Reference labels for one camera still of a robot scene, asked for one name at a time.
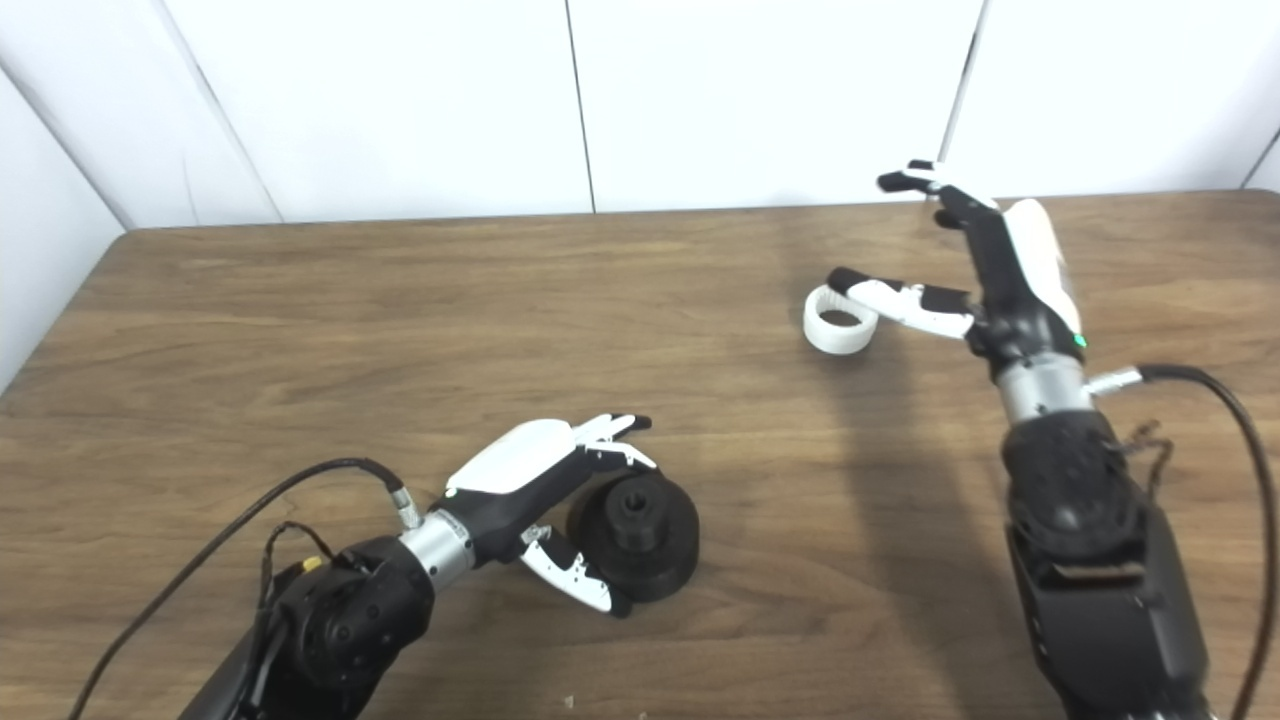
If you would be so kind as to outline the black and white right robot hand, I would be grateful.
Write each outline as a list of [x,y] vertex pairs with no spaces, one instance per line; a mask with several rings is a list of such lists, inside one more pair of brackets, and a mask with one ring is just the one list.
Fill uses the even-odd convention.
[[886,193],[918,192],[937,201],[934,223],[963,233],[979,290],[911,284],[837,266],[826,279],[833,295],[882,319],[968,343],[992,375],[1041,354],[1083,359],[1082,315],[1039,200],[1002,206],[927,160],[884,173],[877,184]]

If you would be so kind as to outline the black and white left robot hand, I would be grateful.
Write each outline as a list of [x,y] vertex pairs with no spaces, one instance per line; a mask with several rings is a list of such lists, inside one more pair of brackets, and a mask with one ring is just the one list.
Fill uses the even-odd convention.
[[579,425],[521,423],[456,471],[421,527],[401,541],[429,570],[435,591],[489,562],[520,561],[580,603],[627,618],[631,600],[541,519],[596,475],[621,468],[657,471],[653,459],[623,439],[650,427],[649,416],[609,413]]

